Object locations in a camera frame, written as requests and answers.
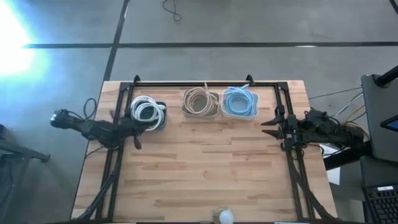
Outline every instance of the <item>keyboard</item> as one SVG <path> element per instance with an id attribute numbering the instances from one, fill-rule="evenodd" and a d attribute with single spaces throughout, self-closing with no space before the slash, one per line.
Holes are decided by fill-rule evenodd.
<path id="1" fill-rule="evenodd" d="M 363 189 L 374 223 L 398 223 L 398 185 Z"/>

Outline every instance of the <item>blue cable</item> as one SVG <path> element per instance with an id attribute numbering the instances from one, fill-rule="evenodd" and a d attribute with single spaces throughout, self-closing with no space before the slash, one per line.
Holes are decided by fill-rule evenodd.
<path id="1" fill-rule="evenodd" d="M 228 87 L 228 90 L 225 91 L 224 96 L 226 97 L 223 100 L 223 105 L 227 113 L 239 116 L 254 116 L 254 98 L 251 92 L 245 90 L 247 86 L 249 84 L 241 88 Z M 233 108 L 233 105 L 237 102 L 242 102 L 244 108 L 241 110 Z"/>

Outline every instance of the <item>coiled cable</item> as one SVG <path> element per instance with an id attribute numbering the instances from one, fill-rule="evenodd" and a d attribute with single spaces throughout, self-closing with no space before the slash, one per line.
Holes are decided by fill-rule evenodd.
<path id="1" fill-rule="evenodd" d="M 193 109 L 193 105 L 197 99 L 201 97 L 205 97 L 207 99 L 205 107 L 200 111 L 195 111 Z M 182 105 L 187 109 L 187 111 L 191 114 L 201 115 L 201 116 L 209 116 L 214 114 L 214 111 L 217 110 L 218 100 L 215 95 L 212 95 L 205 83 L 205 88 L 195 87 L 188 90 L 182 99 Z"/>
<path id="2" fill-rule="evenodd" d="M 154 112 L 150 118 L 143 119 L 141 118 L 142 112 L 146 108 L 153 108 Z M 154 99 L 149 96 L 138 96 L 131 102 L 131 117 L 143 122 L 151 122 L 157 119 L 157 123 L 147 129 L 147 131 L 153 131 L 161 124 L 163 124 L 165 116 L 163 109 L 165 109 L 164 105 L 158 105 Z"/>
<path id="3" fill-rule="evenodd" d="M 223 108 L 227 113 L 239 116 L 254 116 L 254 98 L 251 92 L 245 90 L 247 86 L 249 86 L 249 84 L 241 88 L 228 87 L 228 90 L 224 92 L 225 99 L 223 100 Z M 239 110 L 234 108 L 233 105 L 238 102 L 243 103 L 243 109 Z"/>

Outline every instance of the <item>concrete floor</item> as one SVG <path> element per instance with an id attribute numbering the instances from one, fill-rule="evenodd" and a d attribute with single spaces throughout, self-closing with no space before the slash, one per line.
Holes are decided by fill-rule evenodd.
<path id="1" fill-rule="evenodd" d="M 162 0 L 132 0 L 121 42 L 362 42 L 398 38 L 398 15 L 387 0 L 176 0 L 174 22 Z M 30 49 L 16 44 L 112 43 L 123 0 L 7 0 L 0 15 L 0 123 L 14 142 L 51 154 L 32 161 L 7 223 L 67 220 L 88 144 L 49 117 L 68 108 L 82 114 L 98 98 L 110 49 Z M 305 80 L 308 97 L 360 86 L 360 76 L 396 66 L 398 47 L 261 49 L 119 49 L 110 80 Z M 336 113 L 360 90 L 310 100 Z M 358 100 L 348 112 L 362 105 Z M 366 126 L 366 118 L 358 121 Z M 360 221 L 358 164 L 332 186 L 339 216 Z"/>

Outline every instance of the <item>wooden tabletop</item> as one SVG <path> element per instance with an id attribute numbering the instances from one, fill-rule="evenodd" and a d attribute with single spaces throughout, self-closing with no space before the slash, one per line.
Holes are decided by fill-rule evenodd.
<path id="1" fill-rule="evenodd" d="M 303 119 L 309 110 L 304 83 L 287 82 L 294 113 Z M 104 82 L 97 120 L 112 121 L 109 111 L 116 107 L 119 84 Z M 259 116 L 254 121 L 221 115 L 215 121 L 185 118 L 181 102 L 187 89 L 134 89 L 133 98 L 147 95 L 166 103 L 167 125 L 162 131 L 145 132 L 140 151 L 132 138 L 126 140 L 114 221 L 210 222 L 220 205 L 232 209 L 236 222 L 296 220 L 285 153 L 280 141 L 261 132 L 260 124 L 274 118 L 274 89 L 248 88 L 259 95 Z M 211 87 L 210 91 L 222 94 L 224 89 Z M 90 142 L 87 153 L 99 146 Z M 105 158 L 102 149 L 86 159 L 72 217 L 79 216 L 98 193 Z M 312 192 L 336 216 L 319 148 L 307 148 L 304 161 Z"/>

